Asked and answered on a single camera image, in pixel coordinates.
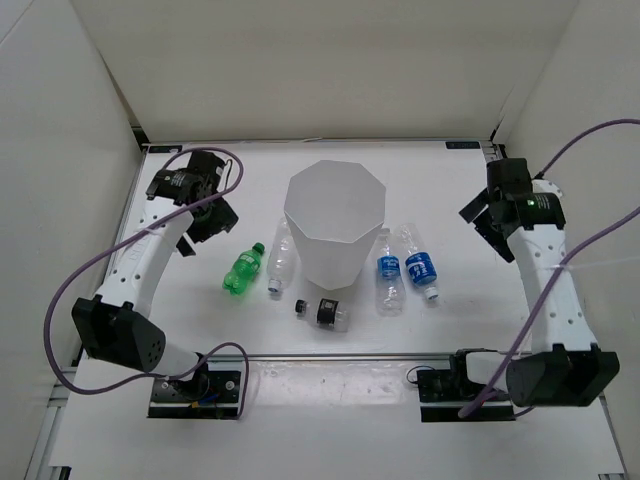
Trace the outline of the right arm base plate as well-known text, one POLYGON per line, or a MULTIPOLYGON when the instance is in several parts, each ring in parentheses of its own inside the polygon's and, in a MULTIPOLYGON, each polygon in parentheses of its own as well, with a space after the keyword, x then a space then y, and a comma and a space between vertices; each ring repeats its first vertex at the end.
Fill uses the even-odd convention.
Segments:
POLYGON ((406 374, 408 383, 418 389, 422 423, 509 422, 516 416, 506 393, 494 390, 482 394, 483 383, 475 383, 466 373, 470 353, 488 353, 486 349, 458 350, 449 356, 447 368, 418 365, 406 374), (476 397, 482 405, 465 418, 458 411, 476 397))

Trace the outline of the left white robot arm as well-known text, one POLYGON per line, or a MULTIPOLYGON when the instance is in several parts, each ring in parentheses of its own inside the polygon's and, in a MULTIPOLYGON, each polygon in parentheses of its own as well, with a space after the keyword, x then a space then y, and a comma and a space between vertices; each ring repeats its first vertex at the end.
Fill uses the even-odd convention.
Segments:
POLYGON ((122 249, 111 273, 91 299, 78 299, 72 318, 88 355, 143 373, 176 376, 175 388, 188 400, 206 395, 210 377, 194 366, 199 357, 178 347, 150 321, 153 298, 175 251, 195 254, 204 242, 238 221, 221 198, 171 220, 163 218, 217 192, 224 162, 209 167, 164 169, 146 191, 136 231, 142 235, 122 249))

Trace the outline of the clear bottle blue label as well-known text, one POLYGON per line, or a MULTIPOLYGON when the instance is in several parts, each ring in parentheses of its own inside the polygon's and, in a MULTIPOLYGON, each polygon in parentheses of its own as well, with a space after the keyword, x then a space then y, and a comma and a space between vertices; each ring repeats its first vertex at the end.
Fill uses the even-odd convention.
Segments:
POLYGON ((373 248, 376 280, 376 308, 381 316, 396 317, 403 312, 406 292, 400 261, 391 246, 391 232, 382 228, 373 248))

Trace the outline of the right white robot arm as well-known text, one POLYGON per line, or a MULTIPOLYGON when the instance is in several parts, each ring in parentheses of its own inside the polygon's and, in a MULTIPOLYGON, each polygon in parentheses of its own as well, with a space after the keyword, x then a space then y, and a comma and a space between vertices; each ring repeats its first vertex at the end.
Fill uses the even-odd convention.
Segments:
POLYGON ((488 163, 487 186, 460 215, 507 262, 518 267, 529 318, 517 339, 531 340, 518 358, 486 349, 457 352, 449 387, 460 399, 492 390, 518 407, 586 407, 620 370, 600 349, 567 269, 566 220, 558 188, 531 177, 523 158, 488 163))

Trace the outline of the clear bottle black label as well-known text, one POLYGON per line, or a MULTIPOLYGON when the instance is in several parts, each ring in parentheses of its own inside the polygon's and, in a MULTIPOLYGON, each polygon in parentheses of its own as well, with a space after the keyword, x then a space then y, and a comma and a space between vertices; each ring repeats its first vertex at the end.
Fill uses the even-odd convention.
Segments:
POLYGON ((320 299, 316 307, 299 299, 295 303, 294 312, 299 319, 322 330, 345 332, 350 323, 350 312, 346 304, 328 298, 320 299))

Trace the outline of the clear bottle blue cap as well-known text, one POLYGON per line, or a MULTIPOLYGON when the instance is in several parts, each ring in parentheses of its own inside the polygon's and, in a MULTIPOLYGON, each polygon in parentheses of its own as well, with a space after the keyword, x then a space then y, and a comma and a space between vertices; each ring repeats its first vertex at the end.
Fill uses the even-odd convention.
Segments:
POLYGON ((296 261, 294 239, 287 220, 282 217, 275 232, 267 265, 267 289, 270 294, 281 295, 290 285, 296 261))

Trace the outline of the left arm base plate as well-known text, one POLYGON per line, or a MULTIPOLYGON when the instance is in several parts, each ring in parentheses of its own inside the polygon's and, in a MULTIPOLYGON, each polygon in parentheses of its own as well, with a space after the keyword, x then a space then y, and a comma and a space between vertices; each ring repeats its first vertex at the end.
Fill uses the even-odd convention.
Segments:
POLYGON ((242 414, 246 365, 242 360, 211 361, 190 380, 155 380, 147 417, 171 420, 238 420, 242 414))

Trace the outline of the green plastic bottle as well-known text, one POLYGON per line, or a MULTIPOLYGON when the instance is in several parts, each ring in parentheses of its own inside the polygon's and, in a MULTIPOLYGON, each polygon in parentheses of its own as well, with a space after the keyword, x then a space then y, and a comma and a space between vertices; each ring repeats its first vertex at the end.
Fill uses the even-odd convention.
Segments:
POLYGON ((265 246, 257 242, 242 252, 223 279, 223 289, 231 295, 242 295, 259 273, 265 246))

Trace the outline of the blue label bottle white cap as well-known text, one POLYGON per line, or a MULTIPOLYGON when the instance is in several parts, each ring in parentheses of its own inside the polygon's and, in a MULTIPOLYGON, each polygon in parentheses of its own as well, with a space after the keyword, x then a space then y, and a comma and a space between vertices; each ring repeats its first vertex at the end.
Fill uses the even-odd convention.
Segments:
POLYGON ((435 302, 439 297, 438 275, 416 225, 406 223, 398 226, 395 237, 412 287, 427 302, 435 302))

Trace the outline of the white octagonal bin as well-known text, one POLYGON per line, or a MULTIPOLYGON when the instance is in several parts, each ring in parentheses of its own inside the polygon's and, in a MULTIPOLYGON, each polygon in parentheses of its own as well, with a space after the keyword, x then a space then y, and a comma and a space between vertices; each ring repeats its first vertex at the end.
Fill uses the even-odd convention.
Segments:
POLYGON ((325 290, 351 286, 385 220, 386 187, 363 165, 320 160, 289 181, 284 215, 302 271, 325 290))

